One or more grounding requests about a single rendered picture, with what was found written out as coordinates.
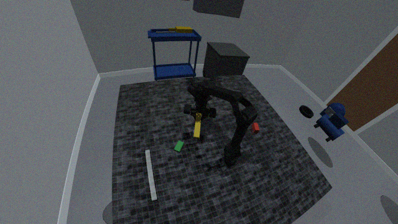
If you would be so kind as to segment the small red block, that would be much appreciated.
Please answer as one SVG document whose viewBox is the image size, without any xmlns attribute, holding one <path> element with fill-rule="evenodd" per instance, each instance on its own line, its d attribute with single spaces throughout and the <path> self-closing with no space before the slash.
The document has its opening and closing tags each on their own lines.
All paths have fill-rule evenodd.
<svg viewBox="0 0 398 224">
<path fill-rule="evenodd" d="M 259 132 L 259 127 L 258 127 L 258 123 L 253 123 L 252 124 L 252 128 L 253 128 L 253 132 L 254 133 L 258 133 Z"/>
</svg>

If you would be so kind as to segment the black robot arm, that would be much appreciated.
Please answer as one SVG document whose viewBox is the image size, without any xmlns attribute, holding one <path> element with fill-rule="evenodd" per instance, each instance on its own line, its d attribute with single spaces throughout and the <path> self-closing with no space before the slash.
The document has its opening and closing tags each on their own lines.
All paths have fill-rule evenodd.
<svg viewBox="0 0 398 224">
<path fill-rule="evenodd" d="M 214 83 L 207 81 L 196 85 L 194 82 L 188 86 L 187 90 L 195 97 L 195 105 L 206 105 L 212 100 L 210 95 L 229 101 L 232 105 L 233 114 L 236 117 L 237 127 L 230 143 L 225 145 L 224 157 L 222 160 L 226 167 L 235 165 L 236 160 L 241 156 L 240 143 L 248 130 L 250 124 L 257 118 L 258 113 L 251 102 L 244 98 L 239 91 L 228 90 L 216 86 Z M 246 108 L 239 110 L 238 102 Z"/>
</svg>

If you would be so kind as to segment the yellow bar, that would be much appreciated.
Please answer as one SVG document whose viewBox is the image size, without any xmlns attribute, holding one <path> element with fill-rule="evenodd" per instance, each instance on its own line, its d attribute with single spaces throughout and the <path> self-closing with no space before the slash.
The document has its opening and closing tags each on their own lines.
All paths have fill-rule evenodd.
<svg viewBox="0 0 398 224">
<path fill-rule="evenodd" d="M 194 139 L 199 139 L 200 138 L 200 125 L 201 125 L 201 113 L 196 114 L 196 120 L 195 120 L 195 129 L 194 129 Z"/>
</svg>

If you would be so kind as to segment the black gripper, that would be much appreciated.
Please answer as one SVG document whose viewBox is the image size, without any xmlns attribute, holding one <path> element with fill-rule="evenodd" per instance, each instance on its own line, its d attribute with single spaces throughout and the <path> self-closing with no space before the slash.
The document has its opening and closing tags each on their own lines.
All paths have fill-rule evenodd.
<svg viewBox="0 0 398 224">
<path fill-rule="evenodd" d="M 192 105 L 185 104 L 183 113 L 190 114 L 191 116 L 194 117 L 195 120 L 196 120 L 196 113 L 203 113 L 202 117 L 201 117 L 201 121 L 205 118 L 208 118 L 209 114 L 210 114 L 209 117 L 216 118 L 216 108 L 210 108 L 210 110 L 209 110 L 209 108 L 206 108 L 206 105 L 202 106 L 197 103 L 196 107 L 191 108 Z M 191 111 L 191 113 L 190 113 L 190 111 Z"/>
</svg>

